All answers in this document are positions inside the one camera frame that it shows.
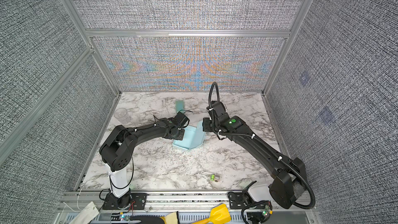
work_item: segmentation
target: green sponge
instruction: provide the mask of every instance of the green sponge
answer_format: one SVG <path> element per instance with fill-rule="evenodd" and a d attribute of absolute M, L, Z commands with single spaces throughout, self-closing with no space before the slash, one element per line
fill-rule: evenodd
<path fill-rule="evenodd" d="M 176 101 L 176 113 L 184 109 L 184 101 Z"/>

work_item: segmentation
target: marble tabletop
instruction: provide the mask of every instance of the marble tabletop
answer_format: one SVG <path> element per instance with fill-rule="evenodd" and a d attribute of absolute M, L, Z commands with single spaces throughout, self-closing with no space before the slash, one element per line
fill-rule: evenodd
<path fill-rule="evenodd" d="M 204 117 L 208 93 L 160 92 L 123 93 L 117 105 L 126 108 L 131 123 L 125 127 L 138 127 L 153 123 L 153 114 L 158 118 L 174 117 L 175 102 L 183 100 L 190 119 L 196 127 Z M 259 93 L 220 93 L 230 116 L 241 117 L 251 129 L 279 151 L 271 122 Z M 120 123 L 112 116 L 101 144 L 115 126 Z M 271 183 L 266 169 L 244 148 L 229 139 L 218 140 L 215 134 L 206 134 L 203 145 L 189 151 L 172 146 L 173 141 L 156 138 L 138 145 L 133 152 L 134 177 L 131 189 L 242 189 L 250 182 Z M 131 177 L 131 163 L 127 166 Z M 220 174 L 221 181 L 210 180 L 211 174 Z M 91 162 L 82 184 L 83 189 L 109 188 L 105 164 L 98 150 Z"/>

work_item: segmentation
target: yellow shovel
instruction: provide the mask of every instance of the yellow shovel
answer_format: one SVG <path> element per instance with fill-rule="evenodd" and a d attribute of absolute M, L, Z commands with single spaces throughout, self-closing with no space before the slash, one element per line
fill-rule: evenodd
<path fill-rule="evenodd" d="M 192 224 L 206 224 L 207 222 L 213 222 L 213 224 L 224 224 L 231 221 L 231 215 L 223 203 L 218 207 L 215 207 L 210 212 L 210 217 L 204 220 L 194 222 Z"/>

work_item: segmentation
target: transparent glass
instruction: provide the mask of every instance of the transparent glass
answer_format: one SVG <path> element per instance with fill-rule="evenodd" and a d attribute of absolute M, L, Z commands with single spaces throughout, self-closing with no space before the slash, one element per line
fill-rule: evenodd
<path fill-rule="evenodd" d="M 116 109 L 113 113 L 113 116 L 121 123 L 121 124 L 128 124 L 130 123 L 130 115 L 127 112 L 126 108 L 119 108 Z"/>

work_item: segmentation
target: woven fabric backdrop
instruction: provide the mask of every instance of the woven fabric backdrop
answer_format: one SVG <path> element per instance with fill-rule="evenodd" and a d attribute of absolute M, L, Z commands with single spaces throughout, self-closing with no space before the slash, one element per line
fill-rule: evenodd
<path fill-rule="evenodd" d="M 95 37 L 122 91 L 261 90 L 283 38 Z"/>
<path fill-rule="evenodd" d="M 314 0 L 268 95 L 326 224 L 398 222 L 397 16 L 397 0 Z"/>
<path fill-rule="evenodd" d="M 114 98 L 90 56 L 0 167 L 1 223 L 52 221 L 64 192 L 76 184 Z"/>
<path fill-rule="evenodd" d="M 0 142 L 85 49 L 60 0 L 0 1 Z"/>
<path fill-rule="evenodd" d="M 88 28 L 290 29 L 302 0 L 73 0 Z"/>

